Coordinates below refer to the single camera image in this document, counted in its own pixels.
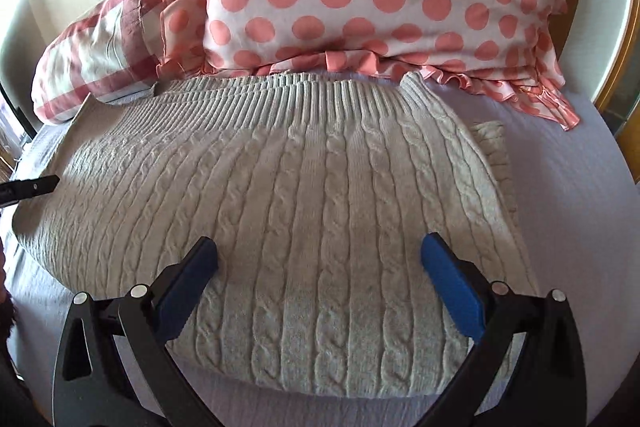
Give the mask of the beige cable-knit sweater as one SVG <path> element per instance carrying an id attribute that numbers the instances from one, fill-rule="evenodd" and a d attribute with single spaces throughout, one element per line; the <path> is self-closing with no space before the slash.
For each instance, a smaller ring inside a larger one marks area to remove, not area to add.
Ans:
<path id="1" fill-rule="evenodd" d="M 500 124 L 463 124 L 414 74 L 201 77 L 85 101 L 47 167 L 58 187 L 22 202 L 12 228 L 52 277 L 98 298 L 207 236 L 219 270 L 178 357 L 308 395 L 431 395 L 471 343 L 421 267 L 423 237 L 536 288 L 507 168 Z"/>

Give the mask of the red checked pillow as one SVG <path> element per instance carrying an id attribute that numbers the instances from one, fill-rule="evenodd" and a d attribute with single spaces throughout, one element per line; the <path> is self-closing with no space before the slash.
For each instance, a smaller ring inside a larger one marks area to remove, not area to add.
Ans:
<path id="1" fill-rule="evenodd" d="M 163 0 L 103 0 L 67 26 L 43 51 L 32 80 L 34 113 L 62 124 L 91 95 L 111 103 L 157 80 L 163 51 Z"/>

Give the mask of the lilac bed sheet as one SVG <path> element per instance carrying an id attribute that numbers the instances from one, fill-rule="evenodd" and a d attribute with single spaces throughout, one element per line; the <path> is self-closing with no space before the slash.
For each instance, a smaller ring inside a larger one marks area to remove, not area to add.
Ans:
<path id="1" fill-rule="evenodd" d="M 579 329 L 592 421 L 639 354 L 639 192 L 620 148 L 588 96 L 568 92 L 582 122 L 570 131 L 457 87 L 436 92 L 465 122 L 500 120 L 518 220 L 545 294 L 567 295 Z M 58 285 L 13 237 L 3 211 L 8 286 L 18 314 L 9 349 L 47 415 L 58 340 L 73 293 Z M 287 395 L 186 367 L 203 400 L 228 426 L 412 426 L 435 400 L 341 400 Z"/>

